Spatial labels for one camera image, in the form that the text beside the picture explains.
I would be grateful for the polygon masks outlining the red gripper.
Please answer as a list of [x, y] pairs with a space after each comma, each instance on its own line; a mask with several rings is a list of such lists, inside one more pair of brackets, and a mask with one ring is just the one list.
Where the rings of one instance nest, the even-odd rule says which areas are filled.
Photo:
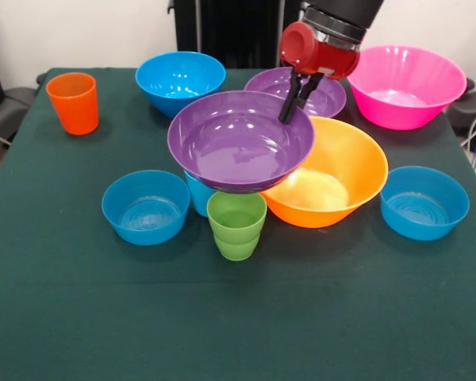
[[[298, 106], [305, 108], [311, 93], [326, 75], [330, 79], [348, 77], [359, 62], [359, 46], [338, 37], [331, 37], [312, 26], [296, 21], [282, 33], [280, 59], [294, 71], [290, 76], [290, 89], [278, 115], [282, 123], [289, 123]], [[301, 86], [301, 75], [307, 78]]]

